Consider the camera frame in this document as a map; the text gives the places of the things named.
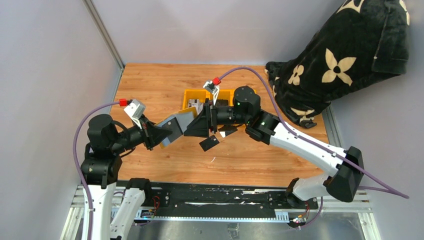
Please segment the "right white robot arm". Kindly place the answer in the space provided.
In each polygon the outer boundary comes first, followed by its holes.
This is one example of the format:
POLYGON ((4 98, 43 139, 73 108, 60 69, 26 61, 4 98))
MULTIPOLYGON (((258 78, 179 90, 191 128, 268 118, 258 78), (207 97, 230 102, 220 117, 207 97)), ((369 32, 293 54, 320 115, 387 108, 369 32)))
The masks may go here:
POLYGON ((186 137, 208 138, 219 125, 245 125, 250 138, 266 145, 288 150, 313 163, 323 174, 294 178, 286 188, 283 200, 292 209, 316 197, 331 196, 341 202, 354 200, 363 173, 350 165, 363 167, 362 152, 353 146, 345 150, 289 127, 261 108, 261 98, 248 86, 234 91, 232 106, 215 106, 206 100, 200 114, 184 131, 186 137))

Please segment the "black credit card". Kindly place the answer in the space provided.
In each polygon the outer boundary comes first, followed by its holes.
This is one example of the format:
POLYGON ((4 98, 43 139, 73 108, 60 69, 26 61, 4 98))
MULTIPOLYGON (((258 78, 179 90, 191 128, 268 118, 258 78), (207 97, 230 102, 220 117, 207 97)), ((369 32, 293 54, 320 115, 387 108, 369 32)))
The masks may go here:
POLYGON ((208 150, 212 149, 219 143, 220 141, 218 140, 218 138, 215 135, 211 135, 207 137, 206 139, 204 139, 203 141, 201 141, 199 145, 204 152, 207 152, 208 150))

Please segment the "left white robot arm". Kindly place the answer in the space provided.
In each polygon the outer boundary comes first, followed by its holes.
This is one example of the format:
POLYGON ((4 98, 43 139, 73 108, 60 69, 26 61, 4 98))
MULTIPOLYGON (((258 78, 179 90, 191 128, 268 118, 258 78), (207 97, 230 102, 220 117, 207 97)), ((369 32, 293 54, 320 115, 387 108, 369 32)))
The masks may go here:
POLYGON ((90 240, 126 240, 139 208, 153 201, 152 185, 147 178, 130 179, 124 190, 120 207, 112 216, 113 197, 122 161, 122 153, 145 145, 152 150, 172 134, 170 129, 156 126, 145 116, 141 126, 130 128, 113 120, 108 114, 93 117, 88 123, 84 161, 81 164, 84 207, 83 236, 90 240))

